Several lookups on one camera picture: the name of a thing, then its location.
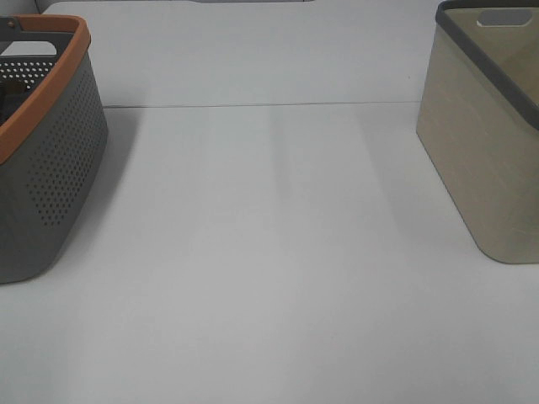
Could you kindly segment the beige basket grey rim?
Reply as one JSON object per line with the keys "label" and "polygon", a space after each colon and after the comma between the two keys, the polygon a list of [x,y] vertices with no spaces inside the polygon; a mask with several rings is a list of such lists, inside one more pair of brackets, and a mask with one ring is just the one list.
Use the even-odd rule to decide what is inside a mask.
{"label": "beige basket grey rim", "polygon": [[416,126],[472,239],[538,260],[538,4],[444,1]]}

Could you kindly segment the grey perforated basket orange rim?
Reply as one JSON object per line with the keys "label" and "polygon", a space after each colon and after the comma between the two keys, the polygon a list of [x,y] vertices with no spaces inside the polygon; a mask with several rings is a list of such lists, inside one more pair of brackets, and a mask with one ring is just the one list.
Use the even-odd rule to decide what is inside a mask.
{"label": "grey perforated basket orange rim", "polygon": [[1,59],[1,281],[11,284],[40,275],[59,257],[109,130],[82,18],[4,16],[1,38],[55,50]]}

